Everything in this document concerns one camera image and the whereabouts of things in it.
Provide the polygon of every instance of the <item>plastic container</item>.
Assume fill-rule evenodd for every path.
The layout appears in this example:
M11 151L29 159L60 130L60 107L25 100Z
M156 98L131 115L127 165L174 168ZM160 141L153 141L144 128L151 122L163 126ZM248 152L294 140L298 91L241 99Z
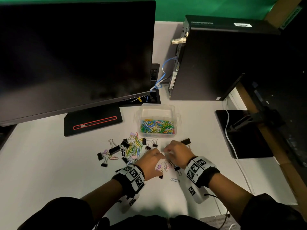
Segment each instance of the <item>plastic container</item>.
M161 105L161 104L146 104L144 103L141 107L140 110L138 111L138 124L139 124L139 132L140 135L143 137L152 137L152 138L157 138L157 137L174 137L177 134L177 116L175 112L175 107L172 105ZM170 122L169 124L171 125L170 128L165 128L165 127L160 127L161 129L167 129L166 131L168 132L173 132L173 133L153 133L153 132L144 132L144 127L146 127L146 131L150 129L151 126L161 124L163 122L159 121L168 121Z

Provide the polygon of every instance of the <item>computer monitor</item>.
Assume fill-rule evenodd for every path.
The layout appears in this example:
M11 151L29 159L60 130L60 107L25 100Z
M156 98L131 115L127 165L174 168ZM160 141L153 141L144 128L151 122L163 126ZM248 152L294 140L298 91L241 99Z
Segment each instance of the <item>computer monitor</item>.
M154 0L0 5L0 125L149 94Z

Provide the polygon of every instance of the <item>label on computer case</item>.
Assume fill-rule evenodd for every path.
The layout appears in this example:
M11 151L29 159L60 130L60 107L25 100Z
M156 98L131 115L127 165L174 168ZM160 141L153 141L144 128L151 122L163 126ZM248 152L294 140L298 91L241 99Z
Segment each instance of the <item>label on computer case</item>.
M252 27L249 23L234 23L236 27Z

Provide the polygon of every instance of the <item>green wall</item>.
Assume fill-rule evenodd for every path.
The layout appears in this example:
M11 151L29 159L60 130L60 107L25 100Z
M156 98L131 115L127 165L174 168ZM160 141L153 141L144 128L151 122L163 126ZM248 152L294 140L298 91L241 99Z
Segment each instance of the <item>green wall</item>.
M36 0L0 0L36 1ZM277 0L156 0L156 21L180 21L186 14L263 19Z

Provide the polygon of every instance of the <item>forearm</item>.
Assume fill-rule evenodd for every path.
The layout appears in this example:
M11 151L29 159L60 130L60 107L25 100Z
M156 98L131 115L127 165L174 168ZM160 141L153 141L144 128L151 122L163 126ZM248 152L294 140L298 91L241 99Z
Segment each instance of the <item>forearm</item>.
M96 223L121 197L122 186L112 179L81 199L89 204Z
M209 182L209 188L225 205L234 219L239 222L244 208L253 195L220 173L213 175Z

